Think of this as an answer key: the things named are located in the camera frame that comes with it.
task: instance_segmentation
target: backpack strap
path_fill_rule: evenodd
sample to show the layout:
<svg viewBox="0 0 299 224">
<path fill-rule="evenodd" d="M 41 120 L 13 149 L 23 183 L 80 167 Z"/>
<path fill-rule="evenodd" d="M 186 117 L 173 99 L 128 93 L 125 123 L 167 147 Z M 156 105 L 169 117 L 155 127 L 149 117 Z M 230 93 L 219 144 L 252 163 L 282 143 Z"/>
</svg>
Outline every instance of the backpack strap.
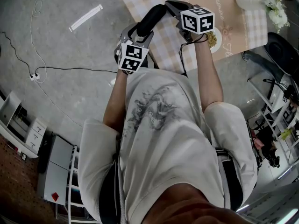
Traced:
<svg viewBox="0 0 299 224">
<path fill-rule="evenodd" d="M 99 196 L 99 214 L 103 224 L 119 224 L 121 220 L 118 154 L 115 154 L 113 159 Z"/>
<path fill-rule="evenodd" d="M 216 153 L 219 162 L 222 163 L 224 168 L 226 181 L 228 184 L 230 208 L 231 210 L 236 211 L 242 205 L 243 191 L 239 179 L 237 177 L 233 157 L 231 157 L 225 149 L 216 149 Z"/>
</svg>

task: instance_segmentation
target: white cabinet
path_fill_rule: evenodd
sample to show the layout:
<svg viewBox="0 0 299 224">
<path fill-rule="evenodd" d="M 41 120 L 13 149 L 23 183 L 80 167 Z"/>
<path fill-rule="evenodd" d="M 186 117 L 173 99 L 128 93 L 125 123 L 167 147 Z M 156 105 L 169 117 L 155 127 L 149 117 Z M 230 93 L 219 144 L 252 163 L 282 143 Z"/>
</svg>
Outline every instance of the white cabinet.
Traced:
<svg viewBox="0 0 299 224">
<path fill-rule="evenodd" d="M 73 146 L 59 136 L 52 140 L 49 162 L 44 173 L 39 174 L 37 193 L 45 200 L 65 206 L 66 184 Z"/>
<path fill-rule="evenodd" d="M 38 119 L 36 119 L 29 127 L 25 143 L 31 147 L 36 154 L 38 153 L 39 147 L 42 143 L 46 128 L 47 126 Z"/>
<path fill-rule="evenodd" d="M 18 153 L 24 153 L 29 158 L 37 158 L 37 151 L 25 144 L 7 127 L 10 124 L 16 131 L 18 130 L 12 122 L 12 117 L 20 103 L 20 99 L 13 91 L 5 101 L 0 98 L 0 134 L 18 148 Z"/>
</svg>

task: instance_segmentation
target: power strip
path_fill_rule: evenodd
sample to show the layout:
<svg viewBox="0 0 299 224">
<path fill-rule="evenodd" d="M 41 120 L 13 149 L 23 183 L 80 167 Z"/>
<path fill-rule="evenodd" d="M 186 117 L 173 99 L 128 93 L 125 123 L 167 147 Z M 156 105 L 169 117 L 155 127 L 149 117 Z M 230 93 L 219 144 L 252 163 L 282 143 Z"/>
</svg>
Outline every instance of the power strip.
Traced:
<svg viewBox="0 0 299 224">
<path fill-rule="evenodd" d="M 35 81 L 35 80 L 39 80 L 41 78 L 39 73 L 36 73 L 34 75 L 30 75 L 30 80 Z"/>
</svg>

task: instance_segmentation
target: white cable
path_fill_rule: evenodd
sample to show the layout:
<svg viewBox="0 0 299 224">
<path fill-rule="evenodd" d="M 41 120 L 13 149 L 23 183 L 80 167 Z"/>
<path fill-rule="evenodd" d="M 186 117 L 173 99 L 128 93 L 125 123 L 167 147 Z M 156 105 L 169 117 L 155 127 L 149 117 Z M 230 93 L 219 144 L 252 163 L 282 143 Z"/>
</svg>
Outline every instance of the white cable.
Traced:
<svg viewBox="0 0 299 224">
<path fill-rule="evenodd" d="M 299 27 L 299 25 L 297 25 L 295 22 L 292 22 L 290 19 L 288 19 L 288 21 L 289 21 L 290 23 L 293 23 L 295 26 Z"/>
<path fill-rule="evenodd" d="M 299 15 L 298 14 L 296 14 L 293 10 L 291 10 L 292 11 L 292 13 L 294 13 L 297 17 L 299 17 Z"/>
<path fill-rule="evenodd" d="M 37 4 L 39 4 L 39 3 L 41 3 L 41 6 L 40 6 L 40 8 L 37 10 L 37 9 L 36 9 L 36 6 L 37 6 Z M 39 0 L 39 1 L 37 1 L 37 0 L 35 1 L 34 6 L 33 6 L 33 9 L 32 9 L 31 22 L 30 22 L 31 44 L 32 44 L 34 50 L 36 51 L 36 54 L 37 54 L 37 55 L 39 56 L 39 58 L 42 60 L 44 66 L 45 66 L 45 72 L 46 72 L 46 78 L 45 78 L 42 82 L 36 81 L 36 82 L 38 82 L 38 83 L 44 83 L 44 81 L 47 79 L 48 74 L 47 74 L 46 62 L 45 62 L 45 61 L 42 59 L 42 57 L 38 54 L 38 52 L 37 52 L 37 50 L 36 50 L 36 47 L 35 47 L 34 44 L 33 44 L 31 27 L 32 27 L 32 17 L 39 17 L 39 16 L 41 15 L 41 12 L 40 12 L 40 11 L 41 11 L 41 9 L 42 9 L 42 6 L 43 6 L 43 2 L 42 2 L 42 1 L 40 1 L 40 0 Z"/>
<path fill-rule="evenodd" d="M 24 97 L 24 101 L 22 102 L 22 105 L 21 105 L 21 108 L 18 112 L 18 114 L 16 115 L 16 117 L 18 117 L 19 113 L 21 112 L 21 109 L 23 108 L 23 106 L 25 105 L 25 102 L 26 102 L 26 95 L 27 95 L 27 80 L 30 79 L 30 78 L 27 78 L 25 80 L 25 97 Z"/>
<path fill-rule="evenodd" d="M 48 99 L 52 102 L 53 105 L 56 106 L 57 109 L 60 110 L 61 113 L 65 114 L 71 121 L 73 121 L 73 123 L 75 123 L 76 125 L 80 126 L 81 128 L 83 128 L 80 124 L 77 124 L 74 120 L 71 119 L 70 116 L 68 116 L 66 113 L 64 113 L 51 99 L 50 97 L 46 94 L 46 92 L 42 89 L 42 87 L 40 87 L 40 85 L 38 83 L 36 83 L 36 80 L 34 81 L 35 84 L 43 91 L 43 93 L 48 97 Z"/>
</svg>

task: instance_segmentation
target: red object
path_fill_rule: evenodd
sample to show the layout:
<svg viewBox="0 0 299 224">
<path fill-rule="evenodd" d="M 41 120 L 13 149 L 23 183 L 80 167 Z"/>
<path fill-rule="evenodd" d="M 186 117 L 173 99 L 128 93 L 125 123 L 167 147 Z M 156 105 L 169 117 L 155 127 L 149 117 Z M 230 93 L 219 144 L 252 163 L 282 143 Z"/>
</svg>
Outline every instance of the red object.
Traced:
<svg viewBox="0 0 299 224">
<path fill-rule="evenodd" d="M 251 136 L 252 136 L 254 146 L 256 147 L 256 149 L 261 150 L 262 147 L 264 147 L 265 145 L 257 138 L 256 133 L 252 129 L 251 129 Z"/>
<path fill-rule="evenodd" d="M 57 199 L 59 198 L 58 194 L 57 193 L 53 193 L 52 194 L 52 198 L 54 199 L 54 201 L 56 202 Z"/>
</svg>

